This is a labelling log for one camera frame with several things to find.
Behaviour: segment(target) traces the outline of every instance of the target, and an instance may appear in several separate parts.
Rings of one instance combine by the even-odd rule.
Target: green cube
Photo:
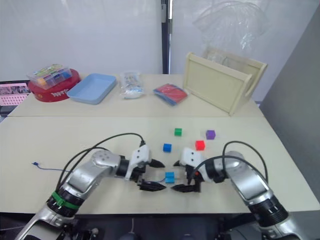
[[[182,128],[175,128],[174,135],[181,137],[182,136]]]

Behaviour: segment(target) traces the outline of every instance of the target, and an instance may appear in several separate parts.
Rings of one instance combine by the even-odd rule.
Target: plastic bag
[[[202,33],[206,48],[203,57],[227,66],[230,63],[226,56],[213,49],[249,58],[252,42],[268,29],[268,22],[265,13],[253,3],[225,1],[206,9],[193,24]]]
[[[120,95],[124,99],[137,99],[145,94],[143,82],[138,72],[120,74]]]
[[[169,83],[154,89],[153,92],[171,106],[177,105],[188,96],[183,89]]]

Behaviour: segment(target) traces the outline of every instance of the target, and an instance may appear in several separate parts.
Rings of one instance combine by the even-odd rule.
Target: black cable
[[[214,161],[216,159],[222,159],[223,157],[225,158],[230,158],[230,159],[237,159],[241,162],[244,162],[245,164],[249,165],[253,170],[255,170],[262,178],[264,178],[264,176],[261,174],[261,172],[255,167],[253,166],[250,162],[244,160],[243,158],[241,157],[238,157],[238,156],[229,156],[229,155],[221,155],[221,156],[214,156],[214,157],[211,157],[211,158],[208,158],[206,160],[204,160],[203,162],[201,162],[198,166],[195,167],[195,169],[193,170],[190,178],[188,179],[188,184],[191,183],[191,180],[195,177],[195,174],[196,172],[199,170],[199,168],[201,168],[204,164],[206,164],[207,162],[209,161]]]
[[[264,176],[265,176],[265,181],[266,183],[269,183],[269,176],[268,176],[268,169],[267,169],[267,165],[266,165],[266,162],[264,160],[264,158],[262,157],[262,155],[253,147],[251,146],[250,144],[246,143],[246,142],[243,142],[243,141],[229,141],[227,142],[224,147],[223,147],[223,151],[222,151],[222,169],[224,171],[224,174],[226,175],[226,160],[225,160],[225,154],[226,154],[226,148],[229,144],[233,144],[233,143],[236,143],[236,144],[243,144],[249,148],[251,148],[258,156],[259,158],[261,159],[261,162],[263,164],[263,167],[264,167]]]
[[[84,152],[86,152],[86,151],[88,151],[88,150],[90,150],[90,149],[92,149],[92,147],[87,148],[87,149],[85,149],[85,150],[82,150],[81,152],[79,152],[78,154],[76,154],[75,156],[73,156],[73,157],[67,162],[67,164],[64,166],[64,168],[63,168],[63,170],[62,170],[62,172],[61,172],[61,174],[60,174],[58,183],[57,183],[56,188],[55,188],[56,190],[59,190],[59,187],[60,187],[60,185],[61,185],[61,180],[62,180],[62,178],[63,178],[63,176],[64,176],[64,174],[65,174],[68,166],[71,164],[71,162],[72,162],[76,157],[78,157],[80,154],[82,154],[82,153],[84,153]],[[107,151],[108,151],[108,149],[106,149],[106,148],[104,148],[104,147],[100,147],[100,146],[95,147],[94,149],[103,149],[103,150],[107,150]]]
[[[240,232],[238,229],[236,229],[236,231],[237,231],[245,240],[248,240],[248,239],[246,238],[246,236],[245,236],[242,232]]]
[[[56,190],[58,190],[61,185],[63,185],[65,183],[65,181],[67,180],[67,178],[70,176],[70,174],[73,172],[73,170],[77,167],[77,165],[81,162],[81,160],[90,152],[92,151],[93,149],[97,148],[98,145],[108,141],[108,140],[111,140],[111,139],[114,139],[114,138],[117,138],[117,137],[120,137],[120,136],[125,136],[125,135],[135,135],[135,136],[138,136],[140,139],[141,139],[141,142],[140,142],[140,147],[143,146],[144,144],[146,144],[144,138],[138,134],[138,133],[134,133],[134,132],[126,132],[126,133],[121,133],[121,134],[117,134],[117,135],[113,135],[111,137],[108,137],[98,143],[96,143],[94,146],[92,146],[91,148],[88,148],[80,153],[78,153],[76,156],[73,157],[72,160],[70,160],[69,162],[71,163],[77,156],[79,156],[81,153],[84,153],[80,158],[79,160],[72,166],[72,168],[69,170],[70,172],[68,172],[68,174],[63,178],[63,180],[61,181],[61,179],[59,178],[59,181],[58,181],[58,184],[56,186]]]

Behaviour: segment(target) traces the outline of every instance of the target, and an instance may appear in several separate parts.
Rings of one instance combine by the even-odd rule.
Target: cube
[[[182,136],[182,128],[175,128],[174,129],[174,135],[181,137]]]
[[[173,171],[167,171],[165,173],[164,182],[166,184],[174,184],[175,183],[175,173]]]
[[[216,132],[215,130],[207,130],[205,136],[207,140],[213,140],[216,138]]]
[[[171,147],[172,147],[172,144],[165,143],[165,144],[163,144],[163,151],[165,153],[171,153]]]
[[[200,140],[200,141],[195,141],[195,149],[197,151],[203,151],[205,150],[205,141]]]

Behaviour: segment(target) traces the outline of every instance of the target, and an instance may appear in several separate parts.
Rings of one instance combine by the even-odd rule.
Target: purple cube
[[[205,136],[207,140],[213,140],[216,137],[216,132],[215,130],[207,130]]]

